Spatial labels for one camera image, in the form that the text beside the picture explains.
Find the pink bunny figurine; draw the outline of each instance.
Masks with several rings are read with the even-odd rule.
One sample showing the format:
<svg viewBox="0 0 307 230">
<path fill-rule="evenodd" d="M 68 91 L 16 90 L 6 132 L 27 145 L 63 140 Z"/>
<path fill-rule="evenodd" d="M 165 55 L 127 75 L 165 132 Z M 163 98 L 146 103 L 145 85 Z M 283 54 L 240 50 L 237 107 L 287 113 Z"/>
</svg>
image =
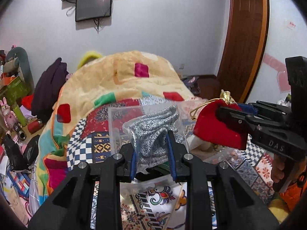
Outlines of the pink bunny figurine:
<svg viewBox="0 0 307 230">
<path fill-rule="evenodd" d="M 5 97 L 3 98 L 3 102 L 0 100 L 0 105 L 5 125 L 9 130 L 11 130 L 13 129 L 14 123 L 17 122 L 16 115 L 13 111 L 11 111 L 11 108 L 7 104 L 7 99 Z"/>
</svg>

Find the patterned quilt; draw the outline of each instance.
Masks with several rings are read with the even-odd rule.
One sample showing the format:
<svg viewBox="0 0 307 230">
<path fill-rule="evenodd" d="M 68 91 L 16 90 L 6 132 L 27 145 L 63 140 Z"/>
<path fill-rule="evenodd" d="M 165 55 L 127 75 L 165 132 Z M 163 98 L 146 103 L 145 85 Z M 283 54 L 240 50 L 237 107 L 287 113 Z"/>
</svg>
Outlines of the patterned quilt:
<svg viewBox="0 0 307 230">
<path fill-rule="evenodd" d="M 53 114 L 38 143 L 36 177 L 40 204 L 68 172 L 67 145 L 80 119 L 102 105 L 148 94 L 170 100 L 190 100 L 193 97 L 166 59 L 138 51 L 93 60 L 70 77 L 59 93 Z M 69 123 L 58 120 L 57 109 L 62 104 L 70 106 Z"/>
</svg>

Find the white wall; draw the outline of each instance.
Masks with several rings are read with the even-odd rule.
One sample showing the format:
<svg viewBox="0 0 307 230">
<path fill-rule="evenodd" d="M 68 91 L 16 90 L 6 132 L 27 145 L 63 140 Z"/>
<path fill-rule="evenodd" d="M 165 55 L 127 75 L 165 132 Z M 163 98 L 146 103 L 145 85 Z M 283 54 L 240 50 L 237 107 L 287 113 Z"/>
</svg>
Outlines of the white wall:
<svg viewBox="0 0 307 230">
<path fill-rule="evenodd" d="M 75 23 L 61 0 L 13 0 L 0 19 L 0 49 L 23 47 L 34 84 L 57 57 L 74 72 L 82 55 L 140 50 L 168 59 L 183 74 L 213 74 L 226 37 L 226 0 L 114 0 L 97 34 L 93 21 Z"/>
<path fill-rule="evenodd" d="M 292 0 L 270 0 L 271 15 L 266 53 L 285 64 L 285 58 L 307 57 L 307 24 Z M 295 24 L 289 29 L 289 22 Z M 276 103 L 285 99 L 288 92 L 280 93 L 277 71 L 262 63 L 247 102 L 256 100 Z"/>
</svg>

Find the gold ribbon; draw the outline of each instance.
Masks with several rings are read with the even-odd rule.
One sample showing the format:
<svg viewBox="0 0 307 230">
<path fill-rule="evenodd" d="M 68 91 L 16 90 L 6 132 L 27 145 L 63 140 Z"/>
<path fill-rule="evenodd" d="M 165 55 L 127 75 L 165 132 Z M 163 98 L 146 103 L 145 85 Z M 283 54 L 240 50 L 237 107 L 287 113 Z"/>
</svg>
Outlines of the gold ribbon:
<svg viewBox="0 0 307 230">
<path fill-rule="evenodd" d="M 228 91 L 224 92 L 224 90 L 221 90 L 220 98 L 210 99 L 209 101 L 207 101 L 207 102 L 203 103 L 202 105 L 196 107 L 195 109 L 191 110 L 191 112 L 190 112 L 191 119 L 193 121 L 195 121 L 197 119 L 195 115 L 200 108 L 202 108 L 202 107 L 204 107 L 204 106 L 206 106 L 206 105 L 208 105 L 208 104 L 210 104 L 214 101 L 217 101 L 219 99 L 223 100 L 225 102 L 225 104 L 227 104 L 227 105 L 236 103 L 235 100 L 230 96 L 230 92 L 228 92 Z"/>
</svg>

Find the dark purple clothing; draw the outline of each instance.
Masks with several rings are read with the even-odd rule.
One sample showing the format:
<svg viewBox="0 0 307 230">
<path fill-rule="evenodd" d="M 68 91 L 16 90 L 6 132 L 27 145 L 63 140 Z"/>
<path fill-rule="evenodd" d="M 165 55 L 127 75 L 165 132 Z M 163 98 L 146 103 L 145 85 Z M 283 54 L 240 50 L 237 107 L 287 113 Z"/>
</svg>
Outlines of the dark purple clothing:
<svg viewBox="0 0 307 230">
<path fill-rule="evenodd" d="M 59 91 L 65 84 L 65 78 L 68 74 L 67 64 L 61 62 L 58 58 L 41 75 L 34 91 L 31 103 L 33 116 L 37 116 L 43 123 L 47 123 L 53 112 L 52 106 L 58 100 Z"/>
</svg>

